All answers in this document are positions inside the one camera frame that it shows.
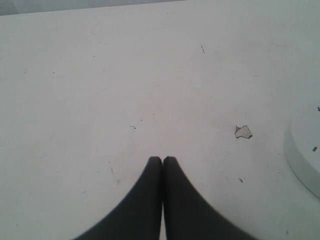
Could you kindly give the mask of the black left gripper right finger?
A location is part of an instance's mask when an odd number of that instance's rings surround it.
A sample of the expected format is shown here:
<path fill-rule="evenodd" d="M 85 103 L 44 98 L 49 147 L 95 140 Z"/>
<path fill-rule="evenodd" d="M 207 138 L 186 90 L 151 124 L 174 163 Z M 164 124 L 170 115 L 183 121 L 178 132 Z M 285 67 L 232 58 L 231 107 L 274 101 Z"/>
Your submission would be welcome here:
<path fill-rule="evenodd" d="M 186 177 L 177 159 L 163 160 L 163 208 L 168 240 L 253 240 L 219 214 Z"/>

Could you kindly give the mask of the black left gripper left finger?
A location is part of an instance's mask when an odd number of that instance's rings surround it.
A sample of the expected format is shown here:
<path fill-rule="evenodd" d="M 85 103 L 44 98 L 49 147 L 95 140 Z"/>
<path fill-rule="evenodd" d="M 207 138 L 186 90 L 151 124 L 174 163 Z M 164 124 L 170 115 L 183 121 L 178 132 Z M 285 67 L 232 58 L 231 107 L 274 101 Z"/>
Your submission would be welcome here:
<path fill-rule="evenodd" d="M 158 240 L 163 189 L 162 160 L 148 159 L 140 177 L 121 202 L 78 240 Z"/>

